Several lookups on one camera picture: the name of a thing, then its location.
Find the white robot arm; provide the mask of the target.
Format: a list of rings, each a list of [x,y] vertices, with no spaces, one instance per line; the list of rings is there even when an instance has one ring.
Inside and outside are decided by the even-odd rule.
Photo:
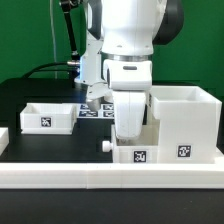
[[[156,45],[171,42],[183,27],[181,0],[83,0],[86,50],[77,80],[91,90],[89,107],[101,97],[114,104],[119,139],[142,130],[147,94],[152,86]]]

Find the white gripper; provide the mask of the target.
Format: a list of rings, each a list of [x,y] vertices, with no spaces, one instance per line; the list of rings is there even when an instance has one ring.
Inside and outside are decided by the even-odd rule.
[[[115,133],[118,139],[140,136],[147,95],[152,86],[152,62],[127,62],[106,59],[104,81],[88,87],[86,103],[98,111],[105,97],[114,105]]]

